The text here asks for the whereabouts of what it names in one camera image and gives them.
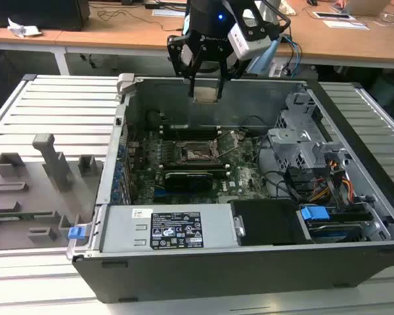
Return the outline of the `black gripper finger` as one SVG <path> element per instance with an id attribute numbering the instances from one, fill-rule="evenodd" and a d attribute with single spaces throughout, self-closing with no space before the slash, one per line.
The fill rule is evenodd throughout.
<path id="1" fill-rule="evenodd" d="M 220 99 L 225 83 L 232 79 L 241 78 L 250 63 L 250 59 L 240 60 L 231 47 L 218 46 L 217 61 L 220 70 L 217 82 L 217 99 Z"/>
<path id="2" fill-rule="evenodd" d="M 191 59 L 188 64 L 181 60 L 181 53 L 184 47 L 188 47 L 191 51 Z M 193 97 L 196 74 L 206 57 L 207 47 L 201 44 L 198 35 L 189 33 L 182 36 L 169 35 L 167 38 L 167 51 L 176 76 L 190 81 L 188 95 Z"/>

